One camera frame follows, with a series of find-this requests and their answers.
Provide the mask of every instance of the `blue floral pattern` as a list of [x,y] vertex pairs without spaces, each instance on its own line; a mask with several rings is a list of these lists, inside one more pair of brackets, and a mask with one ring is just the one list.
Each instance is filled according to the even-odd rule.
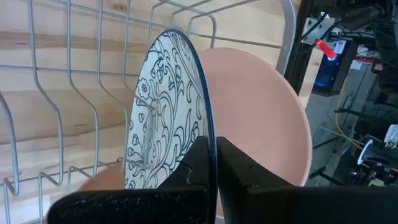
[[187,41],[180,31],[168,30],[155,40],[144,61],[130,122],[127,159],[134,163],[126,166],[126,189],[157,188],[194,140],[213,129],[208,122],[210,103],[204,100],[204,75]]

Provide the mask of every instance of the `metal wire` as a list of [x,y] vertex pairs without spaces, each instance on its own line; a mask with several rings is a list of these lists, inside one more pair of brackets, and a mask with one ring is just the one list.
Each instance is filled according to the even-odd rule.
[[[132,0],[126,0],[126,15],[120,15],[108,11],[104,11],[103,9],[103,0],[99,0],[99,8],[93,8],[93,7],[87,7],[83,6],[80,4],[72,3],[72,0],[47,0],[48,2],[52,2],[54,4],[61,4],[66,7],[67,10],[67,69],[61,69],[61,68],[47,68],[47,67],[38,67],[37,62],[36,62],[36,44],[35,44],[35,29],[34,29],[34,17],[33,17],[33,2],[32,0],[28,0],[28,25],[29,25],[29,34],[30,34],[30,51],[31,51],[31,58],[32,58],[32,66],[15,66],[15,65],[0,65],[0,68],[2,69],[8,69],[8,70],[32,70],[33,73],[33,79],[34,83],[40,92],[40,94],[43,96],[43,98],[46,100],[46,102],[51,106],[51,108],[54,110],[55,115],[56,115],[56,124],[57,124],[57,134],[58,134],[58,148],[59,148],[59,171],[53,174],[47,174],[45,172],[39,172],[37,177],[29,177],[27,179],[19,179],[19,170],[18,170],[18,160],[17,160],[17,149],[16,149],[16,134],[14,131],[14,125],[13,125],[13,120],[12,120],[12,114],[8,108],[8,105],[6,103],[6,100],[4,99],[2,93],[0,92],[0,103],[5,111],[6,114],[6,119],[7,119],[7,129],[9,131],[9,142],[10,142],[10,147],[11,147],[11,160],[12,160],[12,178],[13,181],[10,181],[9,179],[4,179],[2,186],[3,186],[3,192],[4,192],[4,203],[5,203],[5,214],[6,214],[6,223],[11,223],[11,218],[10,218],[10,206],[9,206],[9,191],[13,196],[18,196],[20,194],[19,187],[21,185],[21,182],[25,182],[28,180],[34,180],[37,179],[39,182],[39,218],[40,222],[43,223],[44,218],[43,218],[43,213],[45,213],[44,208],[43,208],[43,183],[42,179],[45,178],[49,180],[50,183],[52,183],[54,186],[61,186],[63,182],[63,175],[68,174],[68,189],[67,193],[69,194],[71,192],[71,181],[72,181],[72,173],[74,172],[79,172],[83,174],[87,178],[92,178],[96,175],[98,168],[101,166],[110,166],[111,164],[114,164],[115,162],[112,163],[107,163],[105,164],[104,162],[99,161],[99,150],[100,150],[100,127],[99,127],[99,118],[98,118],[98,111],[96,107],[91,103],[89,99],[87,99],[81,91],[75,86],[75,83],[73,82],[73,77],[72,74],[74,73],[80,73],[80,74],[87,74],[87,75],[96,75],[97,76],[97,81],[98,85],[101,88],[102,91],[104,91],[108,96],[110,96],[113,101],[115,101],[121,108],[123,109],[124,112],[124,125],[125,125],[125,137],[124,137],[124,150],[123,150],[123,156],[118,158],[119,162],[122,162],[122,169],[125,169],[125,165],[127,162],[134,164],[135,166],[139,166],[140,164],[130,161],[127,159],[127,138],[128,138],[128,131],[129,131],[129,118],[127,114],[127,109],[123,102],[119,99],[117,99],[104,85],[102,82],[102,76],[103,75],[112,75],[112,76],[117,76],[117,77],[123,77],[123,85],[126,89],[128,89],[132,94],[134,94],[134,97],[137,100],[140,100],[141,103],[143,103],[144,106],[148,108],[148,110],[151,110],[150,105],[147,105],[144,100],[139,98],[136,94],[135,91],[129,88],[127,84],[126,77],[138,77],[138,74],[131,74],[127,73],[127,48],[128,48],[128,39],[129,39],[129,23],[136,22],[140,24],[147,25],[149,30],[148,30],[148,40],[152,40],[152,29],[154,27],[162,28],[162,29],[167,29],[169,27],[174,27],[175,26],[175,16],[177,14],[180,14],[181,12],[184,11],[190,11],[194,12],[197,15],[191,17],[191,19],[188,22],[188,27],[187,27],[187,34],[195,36],[195,37],[204,37],[207,39],[211,39],[210,42],[210,48],[213,48],[215,46],[216,40],[223,40],[223,41],[228,41],[228,42],[234,42],[234,43],[240,43],[240,44],[249,44],[249,45],[256,45],[256,46],[261,46],[261,47],[270,47],[270,48],[275,48],[275,49],[280,49],[280,55],[277,63],[277,70],[283,74],[284,69],[286,68],[287,65],[287,59],[290,55],[291,51],[291,45],[293,43],[294,39],[294,34],[295,34],[295,11],[294,7],[292,4],[291,0],[279,0],[282,8],[284,10],[284,16],[285,16],[285,30],[284,30],[284,39],[283,39],[283,44],[282,45],[275,45],[275,44],[266,44],[266,43],[260,43],[260,42],[252,42],[248,40],[239,40],[239,39],[232,39],[229,37],[218,37],[216,35],[217,33],[217,21],[216,17],[213,15],[214,13],[225,11],[228,9],[231,9],[232,7],[237,7],[241,6],[243,4],[249,4],[251,2],[255,2],[258,0],[244,0],[240,1],[234,4],[230,4],[227,6],[223,6],[217,9],[214,9],[212,11],[201,11],[198,10],[197,7],[204,5],[206,3],[209,3],[213,0],[201,0],[199,2],[196,2],[195,4],[186,6],[177,2],[173,2],[172,0],[159,0],[159,2],[155,5],[152,6],[150,10],[150,18],[148,21],[144,21],[142,19],[135,18],[131,16],[131,6],[134,4]],[[169,4],[171,6],[178,7],[179,9],[171,13],[171,18],[170,18],[170,24],[163,25],[154,22],[154,16],[155,16],[155,10],[157,7],[163,5],[163,4]],[[72,70],[72,34],[71,34],[71,22],[72,22],[72,8],[75,9],[81,9],[83,11],[87,12],[92,12],[98,15],[98,33],[97,33],[97,39],[98,39],[98,55],[97,55],[97,68],[96,70]],[[110,16],[113,18],[118,18],[122,19],[125,22],[125,34],[124,34],[124,48],[123,48],[123,55],[124,55],[124,61],[123,61],[123,71],[121,73],[117,72],[102,72],[101,71],[101,54],[102,54],[102,29],[103,29],[103,15]],[[211,34],[210,35],[205,35],[205,34],[199,34],[197,32],[192,32],[192,25],[193,21],[195,19],[198,19],[200,17],[207,16],[211,20]],[[93,158],[93,165],[92,166],[87,166],[87,167],[76,167],[76,166],[70,166],[68,167],[68,170],[64,171],[64,160],[63,160],[63,126],[62,126],[62,118],[61,118],[61,113],[57,105],[50,99],[48,94],[46,94],[45,90],[42,88],[39,79],[38,79],[38,72],[39,71],[50,71],[50,72],[62,72],[66,73],[68,77],[68,83],[71,86],[72,90],[91,108],[93,117],[94,117],[94,123],[95,123],[95,146],[94,146],[94,158]],[[92,173],[88,173],[88,169],[93,169]]]
[[72,171],[77,170],[81,174],[85,175],[87,178],[92,178],[97,174],[98,170],[98,157],[100,153],[100,131],[99,131],[99,124],[98,124],[98,112],[95,108],[95,106],[83,95],[81,92],[76,88],[75,84],[73,83],[72,80],[72,65],[71,65],[71,7],[70,7],[70,1],[67,0],[67,74],[68,74],[68,82],[69,85],[72,87],[72,89],[80,96],[81,99],[83,99],[84,102],[86,102],[90,108],[93,110],[93,116],[94,116],[94,130],[95,130],[95,152],[94,152],[94,165],[93,165],[93,173],[90,175],[86,173],[84,170],[75,167],[75,166],[70,166],[68,169],[68,188],[67,188],[67,194],[70,194],[70,187],[71,187],[71,176],[72,176]]
[[50,99],[50,97],[43,90],[40,85],[39,78],[37,76],[36,69],[36,47],[35,47],[35,31],[34,31],[34,20],[33,20],[33,0],[28,3],[28,15],[29,15],[29,33],[30,33],[30,51],[32,54],[32,71],[33,78],[37,89],[40,91],[44,99],[53,108],[55,114],[57,115],[57,129],[58,129],[58,143],[59,143],[59,172],[58,181],[54,180],[51,176],[47,175],[45,172],[39,173],[39,217],[40,222],[43,223],[43,178],[49,180],[53,185],[59,187],[63,182],[63,131],[62,131],[62,119],[61,113],[55,103]]
[[14,122],[12,120],[11,111],[8,108],[7,102],[4,99],[1,92],[0,92],[0,103],[7,118],[7,128],[9,133],[11,157],[12,157],[12,178],[14,179],[14,186],[12,186],[11,182],[7,178],[3,180],[2,184],[2,189],[4,193],[4,207],[6,209],[6,222],[10,223],[11,219],[10,219],[8,190],[11,192],[13,196],[19,195],[18,155],[17,155],[17,144],[16,144],[16,137],[14,131]]

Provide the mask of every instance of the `yellow cable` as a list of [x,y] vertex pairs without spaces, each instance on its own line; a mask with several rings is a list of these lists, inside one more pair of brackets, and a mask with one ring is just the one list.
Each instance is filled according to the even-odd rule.
[[[345,90],[345,86],[346,86],[347,77],[346,77],[346,79],[345,79],[344,82],[343,82],[343,86],[341,87],[340,97],[339,97],[339,99],[338,99],[338,103],[337,103],[336,110],[338,110],[338,108],[340,107],[341,99],[342,99],[342,97],[343,97],[343,95],[344,95],[344,90]],[[342,134],[344,137],[346,137],[346,139],[348,139],[354,146],[356,146],[358,149],[362,150],[363,148],[362,148],[361,146],[359,146],[359,145],[356,144],[354,141],[352,141],[352,140],[351,140],[349,137],[347,137],[347,135],[344,134],[344,132],[341,130],[340,126],[338,125],[338,114],[339,114],[339,113],[336,113],[336,119],[335,119],[335,124],[336,124],[336,127],[337,127],[338,131],[340,132],[340,134]]]

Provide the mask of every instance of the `metal frame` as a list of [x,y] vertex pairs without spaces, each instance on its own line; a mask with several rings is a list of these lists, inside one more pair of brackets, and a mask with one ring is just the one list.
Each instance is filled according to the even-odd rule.
[[[84,74],[91,74],[91,75],[97,75],[98,77],[98,84],[100,88],[107,93],[115,102],[117,102],[120,107],[122,107],[124,111],[124,119],[125,119],[125,143],[124,143],[124,153],[123,157],[119,158],[119,161],[123,162],[123,167],[125,166],[126,162],[133,162],[133,161],[127,161],[126,160],[126,154],[127,154],[127,137],[128,137],[128,130],[129,130],[129,117],[127,114],[127,109],[126,107],[122,104],[122,102],[117,99],[115,96],[113,96],[102,84],[101,77],[103,75],[116,75],[116,76],[123,76],[124,78],[124,86],[131,91],[132,94],[134,94],[134,90],[130,89],[127,86],[126,83],[126,76],[134,76],[138,77],[137,74],[128,74],[126,73],[126,55],[127,55],[127,40],[128,40],[128,29],[129,29],[129,22],[138,22],[140,24],[146,24],[149,25],[149,30],[148,30],[148,40],[151,40],[152,38],[152,27],[161,27],[164,29],[167,29],[169,27],[174,26],[174,16],[180,12],[183,11],[192,11],[197,13],[198,15],[193,16],[188,23],[187,27],[187,34],[188,35],[193,35],[193,36],[198,36],[198,37],[204,37],[204,38],[209,38],[211,39],[211,44],[210,48],[213,48],[215,46],[215,42],[217,40],[227,40],[230,42],[237,42],[241,44],[249,44],[249,45],[257,45],[257,46],[262,46],[262,47],[271,47],[275,49],[280,49],[280,55],[279,59],[276,65],[276,69],[278,72],[284,75],[286,68],[287,68],[287,62],[290,58],[290,52],[292,51],[293,47],[293,42],[294,42],[294,37],[296,34],[296,13],[294,9],[294,5],[292,3],[292,0],[279,0],[283,11],[284,11],[284,16],[285,16],[285,29],[284,29],[284,38],[283,38],[283,43],[282,45],[272,45],[272,44],[264,44],[264,43],[259,43],[259,42],[251,42],[251,41],[246,41],[246,40],[237,40],[237,39],[230,39],[227,37],[218,37],[216,36],[217,32],[217,21],[216,18],[213,16],[214,13],[228,10],[232,7],[240,6],[243,4],[249,4],[250,2],[258,1],[258,0],[245,0],[241,2],[237,2],[225,7],[221,7],[209,12],[203,12],[199,11],[198,9],[195,9],[197,6],[206,4],[210,1],[213,0],[202,0],[198,3],[192,4],[191,6],[185,6],[176,2],[173,2],[171,0],[163,0],[158,2],[157,4],[153,5],[152,10],[150,12],[150,19],[149,21],[143,21],[141,19],[134,18],[130,15],[130,7],[131,4],[134,4],[134,1],[132,0],[126,0],[127,1],[127,11],[126,15],[122,16],[120,14],[115,14],[112,12],[106,12],[103,11],[103,1],[104,0],[99,0],[99,9],[91,8],[91,7],[86,7],[82,6],[79,4],[74,4],[71,3],[71,0],[47,0],[49,2],[52,2],[54,4],[62,4],[66,7],[67,10],[67,69],[57,69],[57,68],[42,68],[38,67],[36,63],[36,46],[35,46],[35,31],[34,31],[34,11],[33,11],[33,0],[28,0],[28,5],[27,5],[27,13],[29,15],[29,32],[30,32],[30,50],[31,50],[31,57],[32,57],[32,66],[31,67],[26,67],[26,66],[10,66],[10,65],[1,65],[0,64],[0,69],[23,69],[23,70],[32,70],[33,74],[33,79],[35,81],[35,85],[37,89],[40,91],[41,95],[44,97],[44,99],[47,101],[47,103],[52,107],[54,110],[56,117],[57,117],[57,126],[58,126],[58,144],[59,144],[59,163],[60,163],[60,168],[58,173],[54,174],[47,174],[45,172],[40,172],[36,179],[39,181],[39,217],[40,217],[40,222],[43,223],[44,218],[43,218],[43,188],[42,188],[42,181],[43,179],[47,179],[53,185],[55,186],[60,186],[64,180],[63,175],[67,175],[67,180],[68,180],[68,193],[70,193],[70,181],[71,181],[71,173],[73,172],[80,172],[83,175],[87,176],[87,178],[94,177],[97,173],[98,167],[100,166],[109,166],[110,164],[105,164],[101,161],[98,160],[98,141],[99,141],[99,128],[98,128],[98,112],[95,108],[95,106],[81,93],[79,90],[75,87],[75,84],[72,81],[72,74],[73,73],[84,73]],[[177,6],[180,9],[172,13],[172,18],[170,21],[169,26],[164,26],[162,24],[155,23],[153,21],[154,19],[154,14],[155,14],[155,9],[163,4],[170,4],[173,6]],[[97,58],[97,70],[96,71],[83,71],[83,70],[72,70],[71,66],[71,8],[77,8],[81,9],[84,11],[88,12],[94,12],[98,15],[98,22],[99,22],[99,28],[98,28],[98,58]],[[111,16],[113,18],[118,18],[118,19],[123,19],[125,20],[126,23],[126,28],[125,28],[125,38],[124,38],[124,63],[123,63],[123,72],[122,73],[110,73],[110,72],[102,72],[101,71],[101,44],[102,44],[102,23],[103,23],[103,15]],[[194,23],[195,19],[198,19],[199,17],[207,16],[211,19],[212,22],[212,35],[203,35],[203,34],[198,34],[195,32],[192,32],[192,24]],[[66,73],[68,76],[68,82],[72,89],[80,96],[80,98],[86,102],[88,106],[91,107],[93,111],[93,116],[95,118],[95,136],[96,136],[96,143],[95,143],[95,158],[94,158],[94,164],[90,167],[74,167],[71,166],[68,168],[68,171],[64,171],[63,167],[63,126],[62,126],[62,117],[60,114],[60,111],[58,107],[55,105],[55,103],[52,102],[52,100],[49,98],[49,96],[46,94],[45,90],[41,87],[39,79],[37,77],[37,72],[38,71],[52,71],[52,72],[63,72]],[[9,179],[4,179],[2,182],[2,187],[3,187],[3,192],[4,192],[4,203],[5,203],[5,213],[6,213],[6,223],[10,224],[11,223],[11,218],[10,218],[10,211],[9,211],[9,191],[13,196],[18,196],[19,195],[19,186],[21,182],[27,181],[27,180],[32,180],[30,179],[24,179],[24,180],[19,180],[19,170],[18,170],[18,159],[17,159],[17,149],[16,149],[16,136],[15,136],[15,131],[14,131],[14,125],[12,122],[12,113],[10,112],[7,102],[4,99],[3,95],[0,92],[0,103],[1,107],[4,110],[6,114],[6,119],[7,119],[7,128],[9,131],[9,140],[10,140],[10,145],[11,145],[11,152],[12,152],[12,157],[10,158],[12,160],[12,170],[13,170],[13,181],[10,181]],[[93,173],[89,174],[85,170],[87,169],[93,169]],[[53,176],[58,175],[58,180],[55,180]]]
[[[300,93],[308,63],[312,54],[312,47],[301,43],[301,36],[305,27],[305,20],[313,13],[315,0],[302,1],[297,13],[295,37],[292,46],[292,53],[288,59],[285,79],[290,83],[296,94]],[[305,54],[296,54],[296,52],[306,52]]]

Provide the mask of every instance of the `cable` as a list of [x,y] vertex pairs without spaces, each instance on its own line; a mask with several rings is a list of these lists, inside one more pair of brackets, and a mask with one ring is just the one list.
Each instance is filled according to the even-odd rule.
[[353,34],[358,34],[360,37],[364,37],[363,35],[367,35],[367,36],[370,36],[370,37],[374,38],[374,35],[372,33],[367,33],[367,32],[363,32],[363,31],[353,32]]
[[[337,102],[336,110],[338,110],[338,108],[340,107],[341,99],[342,99],[342,97],[343,97],[343,95],[344,95],[344,90],[345,90],[345,86],[346,86],[347,77],[344,79],[343,86],[341,87],[340,97],[339,97],[338,102]],[[358,149],[360,149],[360,150],[363,150],[363,148],[362,148],[361,146],[359,146],[359,145],[356,144],[354,141],[352,141],[351,138],[349,138],[349,137],[341,130],[340,126],[338,125],[338,115],[339,115],[339,113],[336,113],[336,116],[335,116],[335,125],[336,125],[336,127],[337,127],[337,130],[338,130],[338,131],[340,132],[340,134],[342,134],[347,140],[349,140],[354,146],[356,146],[356,147],[357,147]]]
[[361,47],[360,49],[357,50],[356,56],[367,57],[367,56],[363,56],[363,55],[361,55],[361,54],[365,54],[365,55],[366,55],[368,52],[372,51],[372,50],[369,50],[369,49],[367,49],[367,50],[362,50],[363,48],[365,48],[365,47]]
[[386,60],[383,60],[383,59],[379,59],[381,62],[384,62],[384,63],[386,63],[386,64],[388,64],[388,65],[391,65],[391,66],[393,66],[394,68],[398,68],[398,66],[397,65],[395,65],[395,64],[393,64],[393,63],[391,63],[391,62],[388,62],[388,61],[386,61]]
[[375,27],[374,30],[373,30],[373,32],[374,32],[374,31],[376,31],[376,32],[378,32],[378,33],[380,33],[380,34],[384,34],[384,35],[387,35],[387,36],[389,36],[389,37],[395,38],[394,35],[389,34],[389,33],[387,33],[386,31],[379,30],[378,27]]
[[366,56],[363,56],[363,57],[375,57],[375,56],[378,56],[379,55],[379,53],[378,52],[376,52],[376,53],[374,53],[374,54],[371,54],[371,55],[366,55]]

